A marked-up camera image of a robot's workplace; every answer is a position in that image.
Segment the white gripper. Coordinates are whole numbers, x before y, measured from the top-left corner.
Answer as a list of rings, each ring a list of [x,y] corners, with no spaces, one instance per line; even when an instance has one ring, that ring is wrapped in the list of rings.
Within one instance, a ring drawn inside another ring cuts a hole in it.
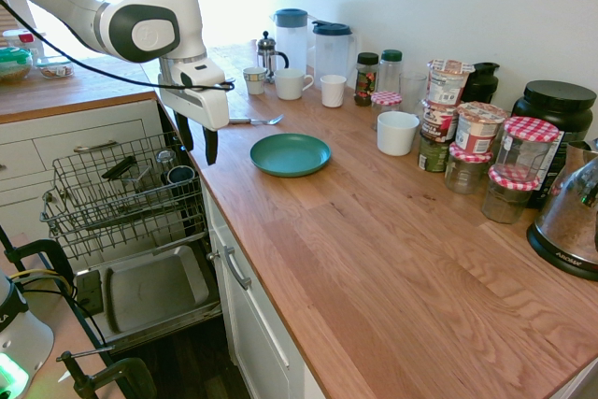
[[[206,163],[217,161],[219,136],[217,130],[229,122],[229,108],[224,72],[209,58],[167,59],[160,62],[162,102],[173,109],[180,141],[186,151],[194,147],[188,119],[204,126]]]

